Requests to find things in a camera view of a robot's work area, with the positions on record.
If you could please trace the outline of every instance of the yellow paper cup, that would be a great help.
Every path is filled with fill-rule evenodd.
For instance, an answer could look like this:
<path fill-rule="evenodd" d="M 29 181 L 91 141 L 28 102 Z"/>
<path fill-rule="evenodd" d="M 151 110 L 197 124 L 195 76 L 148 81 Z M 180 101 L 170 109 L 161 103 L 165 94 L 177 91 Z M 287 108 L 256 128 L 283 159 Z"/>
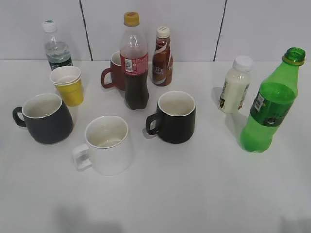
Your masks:
<path fill-rule="evenodd" d="M 67 106 L 73 107 L 83 102 L 81 71 L 78 67 L 57 68 L 50 74 L 50 80 Z"/>

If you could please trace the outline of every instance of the cup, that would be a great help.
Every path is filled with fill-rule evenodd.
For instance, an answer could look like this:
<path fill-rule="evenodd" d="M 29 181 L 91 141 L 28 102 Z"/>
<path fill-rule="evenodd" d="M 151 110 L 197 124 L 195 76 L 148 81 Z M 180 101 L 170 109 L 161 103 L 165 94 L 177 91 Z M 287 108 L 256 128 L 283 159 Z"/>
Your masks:
<path fill-rule="evenodd" d="M 195 111 L 191 95 L 183 91 L 166 92 L 159 98 L 156 113 L 147 117 L 146 131 L 169 143 L 186 142 L 194 133 Z"/>
<path fill-rule="evenodd" d="M 73 162 L 78 171 L 93 167 L 102 175 L 125 171 L 134 158 L 128 125 L 118 116 L 102 116 L 87 126 L 85 144 L 73 149 Z"/>
<path fill-rule="evenodd" d="M 59 67 L 51 72 L 50 80 L 67 106 L 73 107 L 83 102 L 81 71 L 78 67 Z"/>
<path fill-rule="evenodd" d="M 57 94 L 40 94 L 30 98 L 22 107 L 13 110 L 13 119 L 21 127 L 27 127 L 37 142 L 53 144 L 67 138 L 73 121 L 67 106 Z"/>
<path fill-rule="evenodd" d="M 105 84 L 105 77 L 110 73 L 111 83 Z M 115 52 L 110 59 L 110 68 L 102 72 L 101 83 L 103 88 L 116 87 L 119 90 L 125 91 L 125 79 L 121 69 L 120 52 Z"/>

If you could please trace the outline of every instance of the bottle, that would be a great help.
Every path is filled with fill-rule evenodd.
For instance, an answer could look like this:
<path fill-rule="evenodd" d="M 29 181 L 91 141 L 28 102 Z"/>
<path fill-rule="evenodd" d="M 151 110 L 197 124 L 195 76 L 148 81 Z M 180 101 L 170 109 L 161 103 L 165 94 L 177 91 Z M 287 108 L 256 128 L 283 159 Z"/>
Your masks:
<path fill-rule="evenodd" d="M 148 48 L 139 26 L 139 14 L 124 14 L 125 32 L 120 43 L 120 58 L 125 76 L 125 100 L 128 106 L 144 109 L 149 93 L 147 89 Z"/>
<path fill-rule="evenodd" d="M 243 106 L 247 89 L 251 82 L 250 69 L 252 59 L 237 56 L 232 69 L 225 77 L 225 83 L 219 99 L 219 105 L 225 113 L 236 113 Z"/>
<path fill-rule="evenodd" d="M 157 86 L 167 86 L 172 81 L 173 57 L 170 41 L 170 29 L 164 26 L 158 27 L 152 58 L 152 82 Z"/>
<path fill-rule="evenodd" d="M 68 45 L 64 41 L 59 40 L 56 23 L 52 20 L 47 20 L 42 23 L 42 27 L 46 32 L 44 48 L 51 70 L 53 71 L 62 66 L 72 66 Z"/>
<path fill-rule="evenodd" d="M 289 48 L 280 66 L 266 78 L 250 110 L 247 125 L 240 135 L 248 152 L 264 152 L 298 95 L 298 70 L 304 64 L 305 51 Z"/>

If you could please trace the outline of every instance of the white tile wall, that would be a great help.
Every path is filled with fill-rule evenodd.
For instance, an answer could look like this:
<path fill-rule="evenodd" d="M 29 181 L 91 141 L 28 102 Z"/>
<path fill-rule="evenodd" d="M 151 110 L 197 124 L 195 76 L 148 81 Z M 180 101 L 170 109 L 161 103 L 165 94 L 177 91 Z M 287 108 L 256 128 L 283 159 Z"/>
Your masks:
<path fill-rule="evenodd" d="M 308 58 L 310 8 L 310 0 L 228 0 L 216 61 L 240 54 L 280 61 L 293 46 L 305 49 Z"/>
<path fill-rule="evenodd" d="M 137 11 L 149 44 L 158 26 L 170 27 L 176 61 L 212 61 L 225 0 L 84 0 L 82 6 L 94 60 L 109 60 L 118 50 L 123 14 Z"/>
<path fill-rule="evenodd" d="M 213 60 L 225 0 L 81 2 L 94 60 L 109 60 L 118 49 L 126 11 L 140 13 L 150 54 L 156 28 L 166 25 L 172 31 L 174 60 Z M 291 46 L 308 55 L 310 7 L 310 0 L 227 0 L 216 61 L 232 61 L 239 54 L 280 61 Z M 1 0 L 0 59 L 46 59 L 41 22 L 47 19 L 57 22 L 73 59 L 90 60 L 79 0 Z"/>
<path fill-rule="evenodd" d="M 54 20 L 73 59 L 89 60 L 78 0 L 1 0 L 0 59 L 46 59 L 41 23 Z"/>

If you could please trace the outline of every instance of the table surface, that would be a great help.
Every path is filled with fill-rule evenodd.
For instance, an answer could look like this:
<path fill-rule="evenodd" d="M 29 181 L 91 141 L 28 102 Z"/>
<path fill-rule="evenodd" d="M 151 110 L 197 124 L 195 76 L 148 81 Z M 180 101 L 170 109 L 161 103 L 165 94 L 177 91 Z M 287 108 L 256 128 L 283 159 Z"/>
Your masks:
<path fill-rule="evenodd" d="M 300 69 L 299 96 L 263 154 L 243 151 L 245 125 L 259 85 L 279 62 L 254 62 L 241 111 L 217 107 L 231 62 L 175 62 L 167 87 L 148 80 L 149 102 L 130 110 L 124 93 L 103 89 L 108 61 L 75 61 L 84 102 L 69 110 L 72 134 L 54 145 L 35 142 L 12 110 L 40 93 L 56 93 L 46 61 L 0 61 L 1 233 L 304 233 L 311 229 L 311 63 Z M 186 143 L 145 133 L 161 94 L 182 90 L 197 102 L 196 129 Z M 78 172 L 71 151 L 88 123 L 117 115 L 130 128 L 131 166 L 116 176 Z"/>

